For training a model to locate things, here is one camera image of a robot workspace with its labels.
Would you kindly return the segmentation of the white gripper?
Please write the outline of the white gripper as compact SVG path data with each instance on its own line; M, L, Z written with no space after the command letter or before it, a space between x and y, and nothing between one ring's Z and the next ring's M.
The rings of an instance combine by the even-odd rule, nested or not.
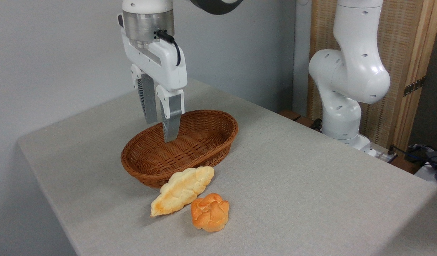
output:
M131 66L147 124L157 122L155 92L160 99L165 143L179 133L185 113L183 88L187 85L183 51L158 31L174 36L173 14L119 14L123 45ZM154 87L154 80L159 83Z

